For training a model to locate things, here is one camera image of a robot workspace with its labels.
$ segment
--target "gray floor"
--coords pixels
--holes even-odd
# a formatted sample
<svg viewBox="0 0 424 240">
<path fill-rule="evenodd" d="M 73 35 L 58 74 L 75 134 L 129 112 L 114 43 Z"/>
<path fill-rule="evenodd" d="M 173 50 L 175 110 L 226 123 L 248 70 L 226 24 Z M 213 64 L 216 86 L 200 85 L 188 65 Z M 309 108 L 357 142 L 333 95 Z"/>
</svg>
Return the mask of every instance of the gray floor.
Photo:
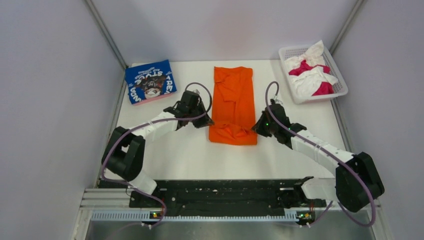
<svg viewBox="0 0 424 240">
<path fill-rule="evenodd" d="M 369 221 L 366 212 L 355 215 Z M 86 240 L 105 240 L 120 221 L 92 221 Z M 360 227 L 343 212 L 332 211 L 317 225 L 308 228 L 281 226 L 275 222 L 167 222 L 149 230 L 131 226 L 107 240 L 374 240 L 371 228 Z"/>
</svg>

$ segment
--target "orange cloth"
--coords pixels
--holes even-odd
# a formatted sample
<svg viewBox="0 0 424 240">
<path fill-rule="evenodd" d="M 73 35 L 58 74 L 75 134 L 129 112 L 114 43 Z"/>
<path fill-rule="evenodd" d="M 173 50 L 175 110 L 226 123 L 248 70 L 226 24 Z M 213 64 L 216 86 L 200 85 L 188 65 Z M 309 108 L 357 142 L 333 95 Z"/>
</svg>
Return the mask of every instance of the orange cloth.
<svg viewBox="0 0 424 240">
<path fill-rule="evenodd" d="M 212 120 L 209 140 L 231 145 L 256 145 L 253 70 L 246 67 L 215 67 Z"/>
</svg>

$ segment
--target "blue book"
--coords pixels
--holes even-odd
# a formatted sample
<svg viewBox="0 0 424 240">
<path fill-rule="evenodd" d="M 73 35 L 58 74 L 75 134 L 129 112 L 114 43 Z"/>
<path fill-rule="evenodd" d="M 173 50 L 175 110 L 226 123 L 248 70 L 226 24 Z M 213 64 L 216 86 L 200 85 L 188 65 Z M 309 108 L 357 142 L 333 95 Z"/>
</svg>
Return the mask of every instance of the blue book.
<svg viewBox="0 0 424 240">
<path fill-rule="evenodd" d="M 133 105 L 150 102 L 177 91 L 169 60 L 129 67 L 125 70 L 125 81 Z"/>
</svg>

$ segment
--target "white cloth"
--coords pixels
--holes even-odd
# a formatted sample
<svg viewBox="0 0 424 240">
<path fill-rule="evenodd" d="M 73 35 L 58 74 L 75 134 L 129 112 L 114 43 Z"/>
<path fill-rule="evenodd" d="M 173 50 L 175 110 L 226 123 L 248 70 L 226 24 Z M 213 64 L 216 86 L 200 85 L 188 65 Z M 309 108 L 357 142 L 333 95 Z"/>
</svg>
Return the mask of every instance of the white cloth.
<svg viewBox="0 0 424 240">
<path fill-rule="evenodd" d="M 308 50 L 300 56 L 292 56 L 284 61 L 287 70 L 290 72 L 293 69 L 298 69 L 301 66 L 301 62 L 306 60 L 306 63 L 313 67 L 316 65 L 325 65 L 326 62 L 323 58 L 324 43 L 319 41 L 312 45 Z"/>
<path fill-rule="evenodd" d="M 322 82 L 334 85 L 339 81 L 335 76 L 324 73 L 322 66 L 316 66 L 309 71 L 304 71 L 299 76 L 289 75 L 288 77 L 299 97 L 312 96 L 320 88 Z"/>
</svg>

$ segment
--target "white wall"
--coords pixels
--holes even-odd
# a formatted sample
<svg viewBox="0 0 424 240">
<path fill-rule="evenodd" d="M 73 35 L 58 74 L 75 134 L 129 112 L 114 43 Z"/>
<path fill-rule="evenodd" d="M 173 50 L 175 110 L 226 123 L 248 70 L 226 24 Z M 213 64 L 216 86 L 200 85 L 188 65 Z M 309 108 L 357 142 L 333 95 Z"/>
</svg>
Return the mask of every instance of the white wall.
<svg viewBox="0 0 424 240">
<path fill-rule="evenodd" d="M 0 53 L 0 239 L 69 239 L 123 71 L 82 0 L 0 1 Z"/>
<path fill-rule="evenodd" d="M 278 59 L 330 47 L 356 0 L 94 0 L 127 64 Z"/>
<path fill-rule="evenodd" d="M 424 1 L 372 0 L 334 57 L 349 87 L 340 104 L 357 151 L 371 154 L 396 239 L 422 239 Z"/>
</svg>

